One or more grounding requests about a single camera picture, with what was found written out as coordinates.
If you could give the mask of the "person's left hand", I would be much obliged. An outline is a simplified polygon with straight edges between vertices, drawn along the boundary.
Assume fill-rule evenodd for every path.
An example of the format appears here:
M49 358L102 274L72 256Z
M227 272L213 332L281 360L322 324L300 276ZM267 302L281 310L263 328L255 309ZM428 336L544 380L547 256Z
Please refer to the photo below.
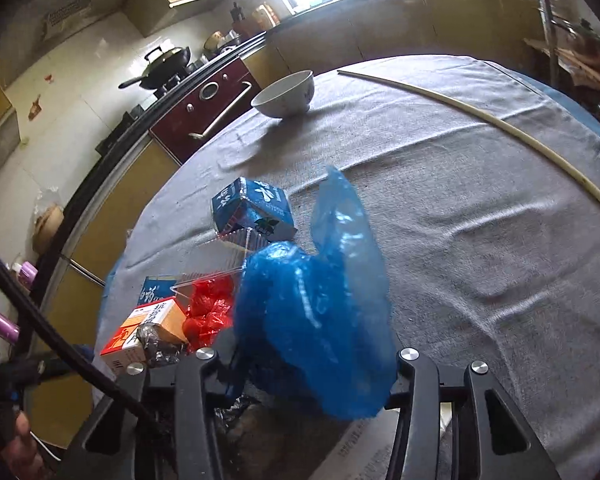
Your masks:
M30 430L26 414L19 412L15 419L14 437L1 452L10 472L20 480L42 479L45 474L42 456Z

